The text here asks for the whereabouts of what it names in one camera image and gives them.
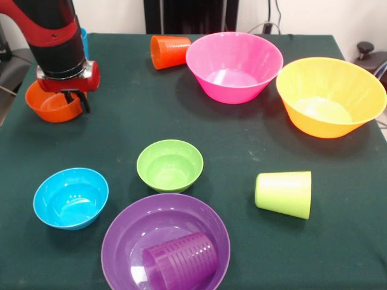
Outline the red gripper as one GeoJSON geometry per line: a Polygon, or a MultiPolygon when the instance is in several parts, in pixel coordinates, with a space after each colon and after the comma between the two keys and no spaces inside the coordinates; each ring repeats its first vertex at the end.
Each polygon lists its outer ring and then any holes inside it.
{"type": "Polygon", "coordinates": [[[100,68],[96,61],[87,60],[80,74],[67,79],[51,79],[38,66],[36,68],[36,78],[39,86],[46,92],[63,91],[68,104],[73,101],[69,90],[78,90],[77,97],[80,100],[83,112],[90,113],[90,106],[84,92],[96,91],[99,88],[100,68]]]}

